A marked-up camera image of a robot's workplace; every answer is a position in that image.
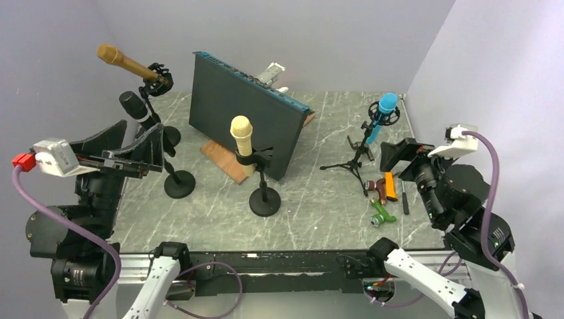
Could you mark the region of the orange handled tool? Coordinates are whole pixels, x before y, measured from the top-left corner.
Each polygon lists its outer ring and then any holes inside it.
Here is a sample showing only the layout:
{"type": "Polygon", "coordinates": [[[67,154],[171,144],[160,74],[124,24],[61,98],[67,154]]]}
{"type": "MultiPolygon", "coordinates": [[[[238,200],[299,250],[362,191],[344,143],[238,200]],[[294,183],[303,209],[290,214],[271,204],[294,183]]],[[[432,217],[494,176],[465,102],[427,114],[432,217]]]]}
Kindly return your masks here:
{"type": "Polygon", "coordinates": [[[391,171],[386,171],[384,173],[384,181],[385,181],[386,199],[391,202],[398,201],[398,197],[395,190],[394,175],[391,171]]]}

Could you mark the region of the black tripod mic stand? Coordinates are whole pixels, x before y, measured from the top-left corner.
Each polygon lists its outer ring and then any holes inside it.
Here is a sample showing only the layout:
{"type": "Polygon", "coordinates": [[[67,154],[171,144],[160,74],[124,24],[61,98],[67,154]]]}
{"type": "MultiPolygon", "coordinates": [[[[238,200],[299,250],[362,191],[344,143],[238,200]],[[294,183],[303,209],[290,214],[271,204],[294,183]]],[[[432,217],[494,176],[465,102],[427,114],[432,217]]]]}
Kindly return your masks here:
{"type": "MultiPolygon", "coordinates": [[[[364,137],[362,139],[362,141],[360,143],[365,143],[366,140],[368,139],[368,137],[371,135],[372,130],[373,130],[373,125],[372,125],[372,121],[370,120],[370,118],[368,117],[368,121],[364,121],[361,126],[360,126],[361,130],[364,131],[364,137]]],[[[361,153],[361,150],[357,150],[354,153],[354,157],[350,160],[348,160],[345,163],[337,163],[337,164],[333,164],[333,165],[322,165],[319,167],[320,170],[326,170],[326,169],[331,169],[331,168],[335,168],[335,167],[340,167],[343,168],[347,171],[349,171],[350,173],[352,173],[359,181],[360,186],[362,187],[362,192],[363,195],[365,197],[368,196],[368,191],[365,189],[364,187],[364,181],[362,180],[362,177],[360,175],[359,169],[362,167],[362,162],[360,160],[361,156],[363,154],[361,153]]]]}

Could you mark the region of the blue microphone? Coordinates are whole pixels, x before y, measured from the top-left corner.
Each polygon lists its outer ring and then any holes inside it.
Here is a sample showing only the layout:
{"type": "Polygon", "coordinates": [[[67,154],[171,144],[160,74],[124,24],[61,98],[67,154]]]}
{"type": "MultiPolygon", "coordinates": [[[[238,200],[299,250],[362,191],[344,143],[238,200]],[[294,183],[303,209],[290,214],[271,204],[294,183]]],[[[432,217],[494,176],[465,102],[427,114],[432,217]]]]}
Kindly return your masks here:
{"type": "Polygon", "coordinates": [[[368,107],[368,116],[372,121],[373,130],[366,140],[367,144],[372,144],[383,126],[391,126],[400,118],[400,110],[397,106],[398,96],[388,92],[376,102],[368,107]]]}

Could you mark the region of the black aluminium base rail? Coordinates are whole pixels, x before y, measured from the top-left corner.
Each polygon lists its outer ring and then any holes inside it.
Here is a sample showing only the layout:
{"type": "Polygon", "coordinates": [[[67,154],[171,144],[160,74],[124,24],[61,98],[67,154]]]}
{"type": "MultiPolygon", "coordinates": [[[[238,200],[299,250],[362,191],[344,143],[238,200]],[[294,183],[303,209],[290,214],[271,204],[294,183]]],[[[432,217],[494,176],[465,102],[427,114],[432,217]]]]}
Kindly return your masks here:
{"type": "Polygon", "coordinates": [[[323,251],[192,251],[198,270],[184,275],[196,296],[223,293],[362,292],[363,282],[379,282],[383,269],[369,261],[366,250],[323,251]]]}

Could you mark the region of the wooden board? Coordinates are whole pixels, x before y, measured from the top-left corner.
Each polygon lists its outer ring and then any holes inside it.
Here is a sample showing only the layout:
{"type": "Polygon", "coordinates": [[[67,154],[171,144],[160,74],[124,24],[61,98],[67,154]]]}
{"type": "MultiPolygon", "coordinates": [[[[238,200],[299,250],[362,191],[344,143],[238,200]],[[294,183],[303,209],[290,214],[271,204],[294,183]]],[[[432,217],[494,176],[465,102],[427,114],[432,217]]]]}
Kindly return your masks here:
{"type": "MultiPolygon", "coordinates": [[[[273,148],[272,162],[266,169],[269,177],[280,180],[285,176],[301,130],[314,117],[315,112],[312,110],[303,114],[292,112],[285,116],[278,114],[250,117],[253,126],[253,147],[260,150],[273,148]]],[[[224,143],[213,138],[202,146],[201,151],[237,184],[240,184],[247,179],[247,176],[235,158],[233,149],[236,143],[228,130],[218,134],[223,136],[224,143]]]]}

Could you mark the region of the green pipe fitting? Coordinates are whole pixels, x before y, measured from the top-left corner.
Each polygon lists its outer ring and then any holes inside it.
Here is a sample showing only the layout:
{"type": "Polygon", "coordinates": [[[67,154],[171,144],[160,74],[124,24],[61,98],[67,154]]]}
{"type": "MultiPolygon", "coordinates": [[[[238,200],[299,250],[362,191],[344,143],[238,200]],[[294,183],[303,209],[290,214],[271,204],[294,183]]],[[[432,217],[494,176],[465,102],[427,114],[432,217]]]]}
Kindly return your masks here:
{"type": "Polygon", "coordinates": [[[370,200],[370,206],[376,210],[376,213],[370,218],[370,224],[373,227],[379,227],[385,223],[395,223],[397,218],[389,215],[387,210],[375,198],[370,200]]]}

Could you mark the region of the black microphone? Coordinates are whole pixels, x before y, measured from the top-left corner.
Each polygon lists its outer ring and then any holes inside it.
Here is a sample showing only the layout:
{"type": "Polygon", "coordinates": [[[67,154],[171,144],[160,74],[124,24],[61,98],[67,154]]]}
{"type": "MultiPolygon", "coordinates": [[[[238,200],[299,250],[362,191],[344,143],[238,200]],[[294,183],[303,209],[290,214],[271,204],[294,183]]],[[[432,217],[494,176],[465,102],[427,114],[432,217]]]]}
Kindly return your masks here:
{"type": "Polygon", "coordinates": [[[144,101],[133,91],[123,92],[118,99],[125,112],[145,130],[157,124],[144,101]]]}

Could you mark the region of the cream beige microphone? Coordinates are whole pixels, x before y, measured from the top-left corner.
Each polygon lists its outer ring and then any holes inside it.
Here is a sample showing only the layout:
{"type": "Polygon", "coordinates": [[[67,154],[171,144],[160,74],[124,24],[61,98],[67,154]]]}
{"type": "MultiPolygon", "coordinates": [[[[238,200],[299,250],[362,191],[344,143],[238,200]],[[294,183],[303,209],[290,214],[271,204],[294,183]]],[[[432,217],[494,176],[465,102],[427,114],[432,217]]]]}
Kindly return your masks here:
{"type": "Polygon", "coordinates": [[[242,115],[234,117],[231,121],[229,131],[235,139],[239,154],[243,157],[251,156],[253,153],[251,142],[253,126],[249,119],[242,115]]]}

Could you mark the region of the black desk mic stand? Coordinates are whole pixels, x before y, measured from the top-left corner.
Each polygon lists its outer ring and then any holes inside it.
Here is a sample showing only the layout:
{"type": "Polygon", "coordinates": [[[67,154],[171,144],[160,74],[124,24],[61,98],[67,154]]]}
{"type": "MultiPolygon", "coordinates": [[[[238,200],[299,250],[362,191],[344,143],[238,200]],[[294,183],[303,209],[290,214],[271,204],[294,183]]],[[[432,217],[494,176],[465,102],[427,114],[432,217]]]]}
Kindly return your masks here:
{"type": "Polygon", "coordinates": [[[161,159],[157,160],[157,165],[162,166],[168,173],[168,177],[164,182],[164,191],[168,197],[173,199],[181,199],[190,195],[196,186],[195,177],[186,170],[175,170],[173,165],[164,158],[164,153],[172,152],[176,155],[175,147],[179,144],[181,138],[180,131],[172,126],[164,127],[164,151],[161,153],[161,159]]]}

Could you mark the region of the black desk stand with clip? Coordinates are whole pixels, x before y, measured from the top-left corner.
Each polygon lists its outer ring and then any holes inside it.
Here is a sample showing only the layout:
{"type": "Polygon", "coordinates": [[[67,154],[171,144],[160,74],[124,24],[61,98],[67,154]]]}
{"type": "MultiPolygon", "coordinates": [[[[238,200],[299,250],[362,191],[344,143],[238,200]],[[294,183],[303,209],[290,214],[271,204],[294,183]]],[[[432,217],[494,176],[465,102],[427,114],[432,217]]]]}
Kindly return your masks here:
{"type": "Polygon", "coordinates": [[[259,187],[249,196],[249,207],[251,211],[259,217],[270,217],[281,206],[281,197],[279,193],[267,185],[265,180],[264,171],[270,166],[273,158],[273,147],[265,148],[263,150],[251,149],[251,154],[243,156],[239,150],[235,150],[235,157],[241,165],[251,165],[253,171],[258,171],[260,176],[259,187]]]}

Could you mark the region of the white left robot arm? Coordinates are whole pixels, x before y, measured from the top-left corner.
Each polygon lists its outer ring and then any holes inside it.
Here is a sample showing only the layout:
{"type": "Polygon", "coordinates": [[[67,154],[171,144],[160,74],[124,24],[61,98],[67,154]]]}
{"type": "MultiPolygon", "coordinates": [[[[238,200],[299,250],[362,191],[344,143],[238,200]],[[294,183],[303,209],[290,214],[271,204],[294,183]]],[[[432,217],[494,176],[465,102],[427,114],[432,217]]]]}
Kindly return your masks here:
{"type": "Polygon", "coordinates": [[[172,171],[164,158],[164,127],[155,124],[129,146],[122,120],[81,141],[48,138],[13,160],[13,184],[26,200],[20,174],[33,168],[75,180],[74,205],[46,206],[31,200],[35,212],[25,235],[34,258],[51,261],[55,297],[69,318],[117,318],[120,245],[109,243],[126,180],[151,171],[172,171]]]}

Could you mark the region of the gold microphone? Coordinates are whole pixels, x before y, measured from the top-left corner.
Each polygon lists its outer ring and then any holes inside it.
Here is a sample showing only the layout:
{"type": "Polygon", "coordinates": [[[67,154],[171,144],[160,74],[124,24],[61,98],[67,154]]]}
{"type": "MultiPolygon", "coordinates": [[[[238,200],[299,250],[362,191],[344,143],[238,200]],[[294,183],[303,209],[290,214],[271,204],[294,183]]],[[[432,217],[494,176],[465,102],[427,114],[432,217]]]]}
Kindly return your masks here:
{"type": "Polygon", "coordinates": [[[132,60],[112,45],[102,43],[98,46],[96,53],[98,58],[106,64],[123,68],[124,70],[127,70],[144,80],[152,81],[158,78],[158,74],[156,72],[150,70],[144,65],[141,65],[135,60],[132,60]]]}

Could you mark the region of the brown pipe fitting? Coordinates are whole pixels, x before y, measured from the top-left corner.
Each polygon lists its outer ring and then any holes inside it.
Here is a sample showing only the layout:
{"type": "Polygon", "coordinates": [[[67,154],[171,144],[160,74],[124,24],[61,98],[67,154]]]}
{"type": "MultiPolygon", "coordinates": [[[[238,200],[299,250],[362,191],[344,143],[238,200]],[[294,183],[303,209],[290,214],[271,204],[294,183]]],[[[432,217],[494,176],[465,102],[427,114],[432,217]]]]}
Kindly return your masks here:
{"type": "Polygon", "coordinates": [[[385,183],[385,178],[380,178],[377,181],[366,180],[364,182],[364,187],[367,191],[376,191],[378,193],[378,202],[381,205],[385,205],[387,202],[385,183]]]}

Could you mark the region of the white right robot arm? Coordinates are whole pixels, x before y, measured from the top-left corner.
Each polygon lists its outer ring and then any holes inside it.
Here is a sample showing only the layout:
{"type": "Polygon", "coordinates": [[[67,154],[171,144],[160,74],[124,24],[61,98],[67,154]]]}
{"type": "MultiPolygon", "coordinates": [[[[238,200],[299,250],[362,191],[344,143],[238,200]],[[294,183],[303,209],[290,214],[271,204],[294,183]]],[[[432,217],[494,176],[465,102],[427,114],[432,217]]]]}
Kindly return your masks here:
{"type": "Polygon", "coordinates": [[[493,164],[490,182],[475,167],[458,163],[484,142],[480,134],[465,130],[444,146],[412,138],[380,146],[382,171],[408,162],[400,178],[416,184],[432,227],[444,232],[450,248],[466,262],[474,286],[450,282],[387,238],[367,250],[366,266],[375,276],[388,273],[405,280],[452,318],[534,318],[524,286],[512,272],[515,242],[511,228],[492,211],[499,179],[495,148],[487,144],[493,164]]]}

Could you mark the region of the black shock mount stand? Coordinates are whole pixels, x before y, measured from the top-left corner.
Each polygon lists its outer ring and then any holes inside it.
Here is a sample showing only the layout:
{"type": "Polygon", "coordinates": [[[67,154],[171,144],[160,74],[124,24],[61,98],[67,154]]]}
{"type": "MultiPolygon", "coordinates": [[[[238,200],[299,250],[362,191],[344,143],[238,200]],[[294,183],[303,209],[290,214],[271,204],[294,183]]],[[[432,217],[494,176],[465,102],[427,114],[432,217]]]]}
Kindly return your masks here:
{"type": "MultiPolygon", "coordinates": [[[[169,92],[174,85],[174,81],[172,75],[169,72],[169,69],[166,68],[163,64],[154,62],[150,66],[148,66],[148,69],[154,71],[157,74],[157,79],[144,79],[144,85],[140,86],[138,88],[138,91],[148,108],[151,119],[155,120],[156,122],[161,122],[159,115],[157,115],[152,107],[149,97],[158,97],[169,92]]],[[[165,126],[164,133],[172,146],[176,147],[179,144],[181,140],[181,133],[177,128],[173,126],[165,126]]]]}

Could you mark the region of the dark metal clamp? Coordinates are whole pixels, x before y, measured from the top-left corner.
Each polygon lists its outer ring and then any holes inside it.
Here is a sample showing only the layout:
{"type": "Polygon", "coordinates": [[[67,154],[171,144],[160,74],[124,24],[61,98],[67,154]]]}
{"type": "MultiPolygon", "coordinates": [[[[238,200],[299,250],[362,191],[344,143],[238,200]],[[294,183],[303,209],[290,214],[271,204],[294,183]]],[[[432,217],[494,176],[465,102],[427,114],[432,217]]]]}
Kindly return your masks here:
{"type": "Polygon", "coordinates": [[[352,150],[361,150],[361,153],[365,154],[369,161],[374,161],[374,155],[366,142],[363,144],[360,142],[352,142],[350,136],[347,136],[347,142],[352,150]]]}

